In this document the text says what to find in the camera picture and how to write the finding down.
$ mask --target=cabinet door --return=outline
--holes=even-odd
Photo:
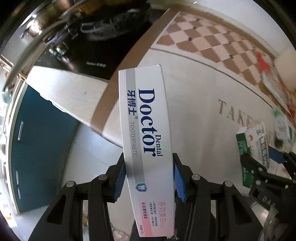
[[[28,87],[12,143],[12,175],[20,212],[48,205],[54,200],[60,190],[78,124],[75,118]],[[16,173],[18,185],[15,185]]]

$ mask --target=toothpaste box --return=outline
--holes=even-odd
[[[260,164],[269,169],[269,155],[267,143],[267,131],[263,122],[256,123],[247,128],[241,127],[237,132],[237,145],[239,154],[248,154]],[[242,183],[247,188],[252,187],[253,175],[242,167]]]
[[[140,237],[174,235],[173,155],[160,65],[119,71],[128,187]]]

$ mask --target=checkered pattern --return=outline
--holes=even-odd
[[[164,31],[157,44],[198,54],[239,74],[257,86],[263,93],[267,89],[261,82],[256,51],[265,59],[272,59],[241,35],[209,19],[180,12]]]

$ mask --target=silver bolt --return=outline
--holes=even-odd
[[[106,174],[99,175],[99,180],[106,180],[106,179],[107,179],[107,175]]]
[[[200,179],[200,175],[193,174],[191,178],[192,178],[193,180],[198,181],[198,180]]]
[[[71,188],[72,186],[74,186],[74,182],[73,181],[69,181],[66,183],[66,186]]]
[[[226,181],[225,186],[226,187],[232,187],[232,182],[231,181]]]

